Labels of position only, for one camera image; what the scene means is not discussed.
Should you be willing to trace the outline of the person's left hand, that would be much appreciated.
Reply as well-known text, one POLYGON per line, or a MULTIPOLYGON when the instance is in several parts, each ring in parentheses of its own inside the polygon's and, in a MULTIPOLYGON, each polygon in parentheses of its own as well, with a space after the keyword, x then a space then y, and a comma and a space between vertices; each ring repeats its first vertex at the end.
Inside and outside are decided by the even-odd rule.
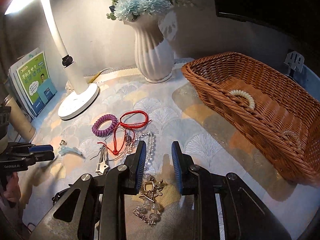
POLYGON ((21 197, 21 191, 18 184, 19 177, 17 172, 13 172, 11 175, 7 176, 6 190, 4 191, 4 197, 13 203, 17 203, 21 197))

